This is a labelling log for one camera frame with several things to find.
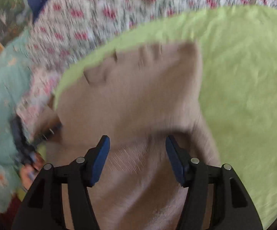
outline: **baby's hand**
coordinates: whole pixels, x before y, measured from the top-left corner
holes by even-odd
[[[21,167],[20,169],[20,177],[23,187],[27,190],[31,187],[33,181],[35,180],[36,176],[38,175],[39,171],[44,166],[44,160],[40,154],[36,153],[36,161],[33,164],[33,167],[29,164],[26,164]]]

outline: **floral fabric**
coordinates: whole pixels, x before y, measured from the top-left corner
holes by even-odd
[[[29,91],[33,63],[27,56],[25,44],[28,30],[7,45],[0,55],[0,213],[20,186],[21,181],[14,169],[17,153],[9,125],[15,115],[16,105]]]
[[[31,30],[27,48],[38,68],[47,70],[43,72],[46,79],[54,76],[54,85],[49,86],[52,91],[56,75],[61,76],[70,64],[139,24],[184,11],[247,4],[277,8],[277,0],[48,0]],[[47,82],[32,83],[31,90],[40,92],[30,92],[17,108],[31,136],[33,124],[50,98],[50,93],[41,91]]]

